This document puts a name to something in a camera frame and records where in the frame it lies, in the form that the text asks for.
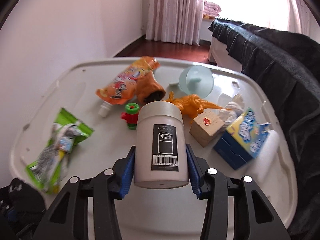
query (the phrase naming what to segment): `red sticker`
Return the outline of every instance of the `red sticker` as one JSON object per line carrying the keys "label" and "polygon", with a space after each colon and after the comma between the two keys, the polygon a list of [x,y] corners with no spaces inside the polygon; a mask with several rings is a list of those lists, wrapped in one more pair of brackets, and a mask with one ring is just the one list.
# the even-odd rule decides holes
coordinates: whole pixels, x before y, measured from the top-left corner
{"label": "red sticker", "polygon": [[210,125],[211,124],[211,120],[209,118],[206,118],[206,117],[203,119],[203,122],[204,122],[205,125]]}

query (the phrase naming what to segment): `pink curtain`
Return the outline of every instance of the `pink curtain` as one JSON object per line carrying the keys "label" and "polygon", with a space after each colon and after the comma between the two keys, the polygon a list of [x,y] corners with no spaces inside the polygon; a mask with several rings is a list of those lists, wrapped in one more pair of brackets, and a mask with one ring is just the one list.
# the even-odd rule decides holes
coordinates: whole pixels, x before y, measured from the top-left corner
{"label": "pink curtain", "polygon": [[146,39],[199,44],[204,0],[149,0]]}
{"label": "pink curtain", "polygon": [[303,0],[271,0],[269,28],[309,35],[310,10]]}

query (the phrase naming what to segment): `white container lid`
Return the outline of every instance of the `white container lid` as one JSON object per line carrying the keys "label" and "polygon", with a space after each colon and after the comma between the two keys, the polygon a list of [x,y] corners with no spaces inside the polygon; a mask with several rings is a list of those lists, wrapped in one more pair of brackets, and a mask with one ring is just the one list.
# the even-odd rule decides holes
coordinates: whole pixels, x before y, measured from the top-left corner
{"label": "white container lid", "polygon": [[[99,116],[101,99],[94,91],[111,82],[119,72],[137,59],[119,57],[82,63],[60,76],[44,95],[33,118],[26,120],[25,127],[28,128],[21,129],[16,138],[10,156],[13,177],[33,185],[25,167],[36,160],[46,146],[51,126],[62,106],[90,125],[95,132],[75,147],[68,174],[62,180],[61,186],[72,176],[78,176],[80,179],[95,177],[100,171],[112,167],[119,158],[126,157],[131,146],[137,143],[137,131],[129,130],[126,122],[120,118],[121,112],[124,111],[123,105],[112,106],[107,118]],[[179,88],[169,87],[169,83],[178,80],[181,72],[192,63],[165,58],[157,60],[161,64],[155,72],[158,83],[167,93],[173,90],[176,98],[184,96]],[[276,158],[259,186],[288,228],[297,206],[296,176],[288,145],[268,98],[252,79],[241,73],[217,66],[201,65],[211,69],[214,77],[213,90],[206,100],[224,106],[234,95],[240,93],[245,107],[251,107],[255,111],[258,121],[270,122],[272,129],[279,134],[280,145]],[[240,179],[247,175],[246,168],[234,171],[212,149],[214,140],[203,148],[189,133],[190,118],[184,115],[183,119],[185,142],[191,145],[197,157],[205,158],[210,167],[216,168],[228,177]],[[48,206],[55,196],[43,194],[43,197]],[[131,186],[129,194],[123,200],[116,201],[115,205],[122,238],[139,240],[197,240],[201,234],[206,210],[206,201],[197,200],[190,185],[165,190]],[[229,198],[230,237],[227,239],[233,238],[233,213],[233,199]],[[88,222],[92,223],[92,204],[88,207],[88,214]]]}
{"label": "white container lid", "polygon": [[138,124],[142,120],[156,115],[171,116],[178,119],[183,125],[182,115],[179,108],[166,101],[154,101],[142,107],[138,116]]}

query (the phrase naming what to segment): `green snack bag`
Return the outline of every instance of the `green snack bag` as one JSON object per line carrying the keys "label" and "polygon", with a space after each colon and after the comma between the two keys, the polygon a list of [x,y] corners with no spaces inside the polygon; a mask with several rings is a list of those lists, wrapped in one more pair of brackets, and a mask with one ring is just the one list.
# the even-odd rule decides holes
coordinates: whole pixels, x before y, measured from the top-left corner
{"label": "green snack bag", "polygon": [[26,167],[34,184],[46,193],[58,193],[59,183],[68,172],[69,153],[92,133],[93,129],[61,108],[46,148]]}

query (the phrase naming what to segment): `white wall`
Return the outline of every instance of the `white wall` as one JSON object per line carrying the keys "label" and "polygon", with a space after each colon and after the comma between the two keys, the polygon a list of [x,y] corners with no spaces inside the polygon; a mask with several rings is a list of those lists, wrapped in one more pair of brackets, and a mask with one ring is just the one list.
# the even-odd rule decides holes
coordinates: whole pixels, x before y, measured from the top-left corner
{"label": "white wall", "polygon": [[49,85],[84,61],[112,57],[142,28],[142,0],[20,0],[0,30],[0,187],[8,156]]}
{"label": "white wall", "polygon": [[314,18],[314,16],[310,15],[310,38],[312,38],[314,41],[320,43],[320,27]]}
{"label": "white wall", "polygon": [[200,27],[200,39],[204,41],[212,40],[212,32],[208,30],[212,20],[202,20]]}

